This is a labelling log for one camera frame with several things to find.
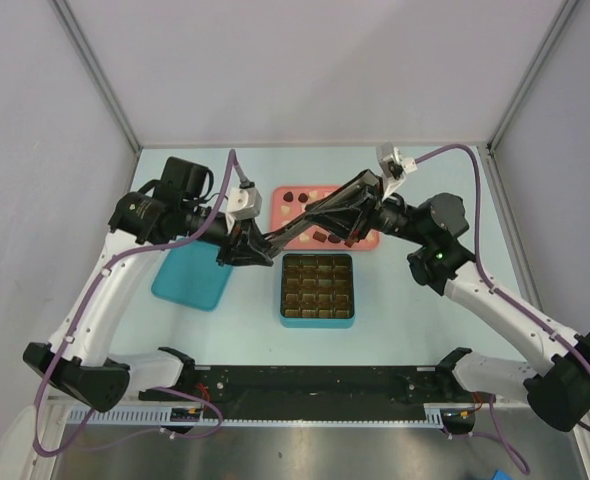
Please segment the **pink tray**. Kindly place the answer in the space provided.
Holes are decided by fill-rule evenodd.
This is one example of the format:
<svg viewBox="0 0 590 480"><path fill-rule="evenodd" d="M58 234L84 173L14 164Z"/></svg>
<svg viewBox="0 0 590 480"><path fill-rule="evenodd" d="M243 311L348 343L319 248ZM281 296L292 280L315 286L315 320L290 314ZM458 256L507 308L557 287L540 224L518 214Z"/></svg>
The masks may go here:
<svg viewBox="0 0 590 480"><path fill-rule="evenodd" d="M315 201L321 200L329 196L334 190L338 188L337 185L291 185L280 186L276 188L270 200L270 225L269 230L277 230L287 222L293 220L305 210L305 207ZM316 199L311 199L308 192L317 190L319 196ZM283 201L283 195L286 192L292 192L294 200L290 203ZM298 196L301 193L308 195L308 201L301 203ZM361 241L347 246L343 240L323 231L319 228L313 227L300 234L292 240L286 247L285 251L344 251L344 252L368 252L374 251L379 247L380 235L378 232L371 230L367 236Z"/></svg>

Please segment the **teal chocolate box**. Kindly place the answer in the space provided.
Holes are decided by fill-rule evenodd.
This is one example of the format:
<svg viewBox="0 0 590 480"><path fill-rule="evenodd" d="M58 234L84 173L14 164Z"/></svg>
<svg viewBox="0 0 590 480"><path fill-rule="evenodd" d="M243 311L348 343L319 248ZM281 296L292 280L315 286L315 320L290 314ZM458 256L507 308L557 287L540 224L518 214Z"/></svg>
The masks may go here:
<svg viewBox="0 0 590 480"><path fill-rule="evenodd" d="M279 316L286 328L348 329L355 320L353 259L291 253L282 259Z"/></svg>

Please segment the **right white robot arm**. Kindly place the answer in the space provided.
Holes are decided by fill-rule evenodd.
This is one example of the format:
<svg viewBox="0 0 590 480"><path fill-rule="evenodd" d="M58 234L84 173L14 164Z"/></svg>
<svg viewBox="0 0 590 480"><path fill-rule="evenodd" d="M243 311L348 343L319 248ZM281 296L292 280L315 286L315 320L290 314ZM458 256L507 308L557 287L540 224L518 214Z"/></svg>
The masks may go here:
<svg viewBox="0 0 590 480"><path fill-rule="evenodd" d="M590 411L590 331L563 325L492 279L460 236L469 224L463 200L440 193L418 206L388 193L365 170L304 210L304 217L352 243L373 230L418 245L407 257L413 279L475 314L508 341L522 362L469 350L452 354L453 366L438 373L436 388L448 401L470 391L527 403L546 424L568 432Z"/></svg>

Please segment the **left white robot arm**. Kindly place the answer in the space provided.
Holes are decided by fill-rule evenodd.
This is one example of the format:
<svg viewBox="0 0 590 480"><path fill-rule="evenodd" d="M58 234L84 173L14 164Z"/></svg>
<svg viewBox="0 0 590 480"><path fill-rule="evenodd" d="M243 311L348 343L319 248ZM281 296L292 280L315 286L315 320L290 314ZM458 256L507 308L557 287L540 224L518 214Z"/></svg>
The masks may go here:
<svg viewBox="0 0 590 480"><path fill-rule="evenodd" d="M36 408L50 387L98 412L111 410L132 392L162 388L174 399L189 397L196 376L187 355L173 349L124 359L110 354L143 276L163 252L197 241L218 246L220 265L270 266L292 238L315 225L316 214L326 212L309 207L264 234L255 223L259 195L234 151L216 203L209 207L206 196L213 183L208 167L170 157L160 178L118 201L97 264L68 316L47 342L31 342L24 351L24 363L41 378Z"/></svg>

